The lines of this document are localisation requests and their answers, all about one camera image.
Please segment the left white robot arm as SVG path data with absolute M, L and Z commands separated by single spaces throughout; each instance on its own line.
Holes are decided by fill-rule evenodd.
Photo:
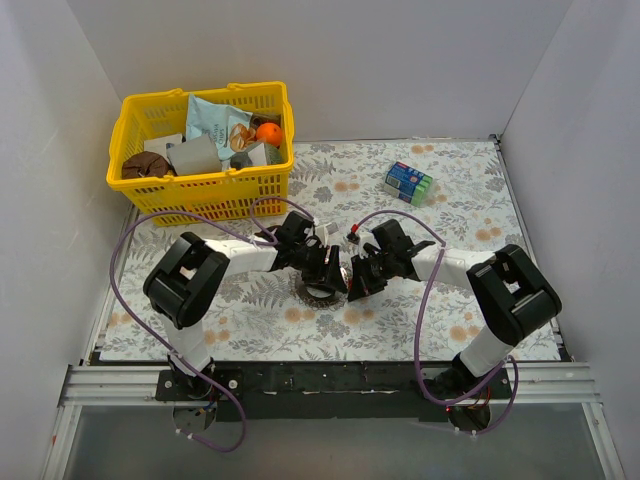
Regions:
M 328 246 L 316 234 L 313 220 L 291 212 L 282 224 L 268 231 L 275 236 L 274 245 L 260 244 L 267 237 L 265 233 L 245 242 L 205 240 L 186 232 L 144 282 L 143 292 L 152 309 L 167 319 L 170 365 L 180 373 L 178 387 L 190 399 L 203 399 L 212 390 L 213 377 L 206 370 L 212 358 L 204 343 L 201 320 L 225 278 L 292 268 L 315 290 L 347 292 L 339 247 Z

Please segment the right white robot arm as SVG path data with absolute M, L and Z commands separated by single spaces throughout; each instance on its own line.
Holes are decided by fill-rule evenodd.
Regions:
M 414 242 L 396 220 L 366 233 L 353 228 L 347 238 L 358 248 L 351 259 L 351 301 L 383 291 L 394 278 L 427 287 L 444 283 L 474 294 L 484 327 L 446 370 L 432 379 L 417 378 L 423 395 L 437 403 L 479 395 L 511 352 L 562 310 L 556 291 L 518 245 L 468 251 Z

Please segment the metal disc with keyrings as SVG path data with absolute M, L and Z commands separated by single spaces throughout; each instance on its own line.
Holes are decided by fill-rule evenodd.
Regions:
M 296 280 L 295 288 L 299 297 L 309 305 L 320 307 L 343 302 L 347 297 L 348 271 L 340 266 L 337 271 L 303 271 Z

